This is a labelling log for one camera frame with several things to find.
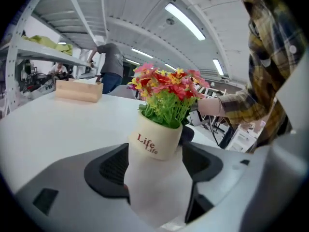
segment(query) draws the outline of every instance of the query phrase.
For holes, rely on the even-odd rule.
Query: person in plaid shirt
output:
[[[281,0],[242,0],[250,15],[249,80],[237,94],[202,99],[204,115],[227,117],[231,124],[268,121],[248,152],[271,143],[289,132],[291,124],[275,95],[301,60],[307,40],[293,15]]]

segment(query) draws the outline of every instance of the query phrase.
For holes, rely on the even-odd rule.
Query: blue jeans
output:
[[[103,94],[108,94],[122,83],[122,77],[115,73],[105,73],[101,83],[103,84]]]

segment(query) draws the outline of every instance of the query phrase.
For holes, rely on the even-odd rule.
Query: ceiling light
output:
[[[193,34],[197,37],[199,41],[205,39],[205,36],[202,32],[194,25],[194,23],[183,13],[181,12],[175,5],[169,3],[165,9],[170,12],[173,16],[175,16],[178,20],[180,20]]]
[[[222,71],[222,68],[221,68],[221,65],[219,63],[219,60],[213,59],[212,61],[213,61],[214,65],[216,66],[217,71],[219,72],[219,75],[224,75],[223,71]]]
[[[139,51],[139,50],[136,50],[136,49],[134,49],[134,48],[132,48],[132,51],[133,51],[133,52],[137,52],[137,53],[139,53],[139,54],[142,54],[142,55],[144,55],[144,56],[146,56],[146,57],[153,58],[152,56],[150,56],[150,55],[148,55],[148,54],[146,54],[146,53],[144,53],[144,52],[141,52],[141,51]]]
[[[129,60],[129,59],[126,59],[126,61],[128,61],[128,62],[130,62],[130,63],[132,63],[132,64],[140,65],[140,63],[134,62],[134,61]]]
[[[176,71],[176,69],[174,68],[174,67],[171,67],[169,64],[165,64],[167,67],[170,67],[170,68],[172,68],[173,70],[175,70]]]

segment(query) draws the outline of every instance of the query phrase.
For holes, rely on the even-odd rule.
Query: wooden box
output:
[[[56,81],[56,97],[79,100],[86,102],[98,102],[102,97],[103,84],[86,84],[69,81]]]

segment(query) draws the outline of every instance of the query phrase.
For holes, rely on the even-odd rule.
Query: flower bouquet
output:
[[[190,107],[204,97],[196,91],[196,84],[209,84],[194,70],[185,72],[178,68],[169,73],[144,64],[134,71],[140,75],[129,84],[140,92],[146,104],[139,107],[137,129],[129,141],[150,157],[169,159],[176,150]]]

